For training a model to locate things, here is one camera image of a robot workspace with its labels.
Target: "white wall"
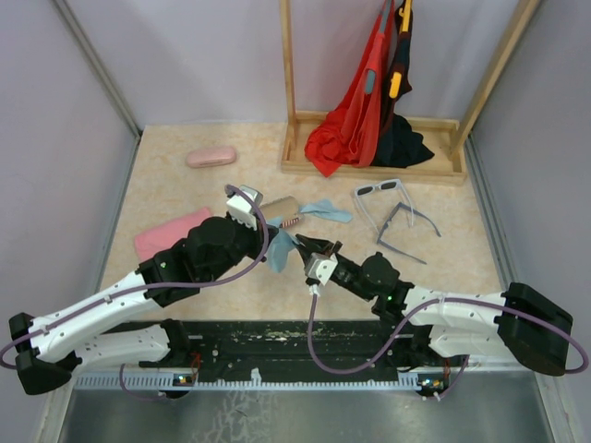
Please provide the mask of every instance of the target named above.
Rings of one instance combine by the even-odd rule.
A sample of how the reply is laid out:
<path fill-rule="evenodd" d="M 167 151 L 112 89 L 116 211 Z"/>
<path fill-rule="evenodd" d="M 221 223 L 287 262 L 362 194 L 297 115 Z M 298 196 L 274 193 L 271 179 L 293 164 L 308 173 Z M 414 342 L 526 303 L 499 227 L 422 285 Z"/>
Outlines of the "white wall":
<path fill-rule="evenodd" d="M 588 352 L 590 19 L 588 0 L 543 3 L 475 132 L 519 276 L 573 315 Z M 591 371 L 568 381 L 591 439 Z"/>
<path fill-rule="evenodd" d="M 0 2 L 0 60 L 4 346 L 13 315 L 52 312 L 92 290 L 133 139 L 50 2 Z M 0 441 L 30 441 L 44 397 L 0 369 L 0 399 Z"/>
<path fill-rule="evenodd" d="M 279 0 L 69 0 L 141 126 L 285 119 Z M 330 110 L 382 0 L 293 0 L 296 105 Z M 517 0 L 415 2 L 399 111 L 461 118 Z"/>

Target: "hanging cloth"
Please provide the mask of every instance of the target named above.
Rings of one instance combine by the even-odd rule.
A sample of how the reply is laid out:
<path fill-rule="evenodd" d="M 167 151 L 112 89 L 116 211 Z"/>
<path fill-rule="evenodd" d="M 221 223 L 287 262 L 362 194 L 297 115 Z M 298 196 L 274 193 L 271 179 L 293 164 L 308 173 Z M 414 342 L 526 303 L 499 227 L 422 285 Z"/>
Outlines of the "hanging cloth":
<path fill-rule="evenodd" d="M 308 138 L 308 160 L 326 177 L 342 164 L 370 166 L 380 132 L 381 86 L 388 65 L 393 31 L 392 0 L 386 0 L 369 36 L 353 82 L 341 103 Z M 368 74 L 375 76 L 366 93 Z"/>
<path fill-rule="evenodd" d="M 371 164 L 405 168 L 430 160 L 435 154 L 423 144 L 423 136 L 414 132 L 404 117 L 394 113 L 398 99 L 413 90 L 408 82 L 413 32 L 412 0 L 404 0 L 396 11 L 394 21 L 398 40 L 394 58 L 382 85 L 380 139 Z"/>

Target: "cylindrical object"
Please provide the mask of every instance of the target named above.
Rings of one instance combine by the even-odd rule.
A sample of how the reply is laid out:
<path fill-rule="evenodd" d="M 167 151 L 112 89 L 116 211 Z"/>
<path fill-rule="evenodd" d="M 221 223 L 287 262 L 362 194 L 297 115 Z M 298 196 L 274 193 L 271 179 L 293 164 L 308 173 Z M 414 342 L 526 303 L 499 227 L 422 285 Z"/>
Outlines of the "cylindrical object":
<path fill-rule="evenodd" d="M 293 217 L 299 212 L 299 203 L 296 198 L 288 196 L 262 205 L 260 211 L 265 216 L 265 220 L 281 217 L 283 221 L 286 221 L 288 217 Z"/>

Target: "wooden frame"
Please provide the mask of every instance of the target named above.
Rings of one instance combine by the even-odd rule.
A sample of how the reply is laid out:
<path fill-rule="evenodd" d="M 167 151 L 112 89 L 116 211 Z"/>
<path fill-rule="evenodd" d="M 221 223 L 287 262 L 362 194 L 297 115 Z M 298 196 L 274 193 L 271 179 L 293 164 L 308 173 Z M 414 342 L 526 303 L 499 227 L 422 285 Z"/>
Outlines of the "wooden frame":
<path fill-rule="evenodd" d="M 334 175 L 374 180 L 400 177 L 412 182 L 452 185 L 463 183 L 467 177 L 465 141 L 539 3 L 540 0 L 519 1 L 461 122 L 407 117 L 413 129 L 425 137 L 425 145 L 435 153 L 433 159 L 405 169 L 375 166 L 355 168 L 344 165 Z M 306 159 L 304 147 L 310 132 L 324 121 L 326 113 L 296 109 L 291 0 L 280 0 L 280 10 L 287 101 L 287 131 L 281 159 L 282 170 L 294 174 L 319 174 L 314 165 Z"/>

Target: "speckled surface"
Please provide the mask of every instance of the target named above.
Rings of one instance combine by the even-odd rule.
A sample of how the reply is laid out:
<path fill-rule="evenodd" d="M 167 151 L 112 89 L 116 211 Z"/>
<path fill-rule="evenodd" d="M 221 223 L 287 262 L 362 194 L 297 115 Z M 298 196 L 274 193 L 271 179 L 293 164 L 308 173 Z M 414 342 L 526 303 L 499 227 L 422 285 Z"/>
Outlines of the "speckled surface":
<path fill-rule="evenodd" d="M 438 225 L 442 237 L 437 237 L 421 219 L 408 228 L 402 213 L 396 216 L 386 237 L 403 251 L 428 262 L 421 265 L 375 244 L 376 233 L 352 199 L 352 190 L 367 184 L 367 180 L 283 174 L 279 161 L 284 131 L 284 124 L 147 127 L 115 233 L 104 286 L 138 265 L 133 248 L 137 233 L 203 206 L 223 215 L 223 186 L 230 183 L 258 189 L 264 202 L 287 195 L 296 197 L 300 204 L 330 198 L 337 208 L 350 210 L 354 214 L 350 223 L 307 217 L 289 231 L 340 240 L 344 243 L 342 254 L 358 263 L 379 250 L 401 272 L 403 280 L 422 286 L 457 293 L 495 292 L 501 288 L 469 180 L 459 187 L 406 185 L 416 208 Z M 185 166 L 189 151 L 210 145 L 235 146 L 237 162 L 199 170 Z M 364 201 L 376 222 L 382 223 L 400 201 L 400 195 L 397 191 L 382 191 L 366 196 Z M 282 274 L 259 265 L 239 281 L 205 290 L 145 318 L 306 318 L 310 297 L 304 279 L 301 259 L 294 252 Z M 370 307 L 331 284 L 320 298 L 317 317 L 372 318 Z"/>

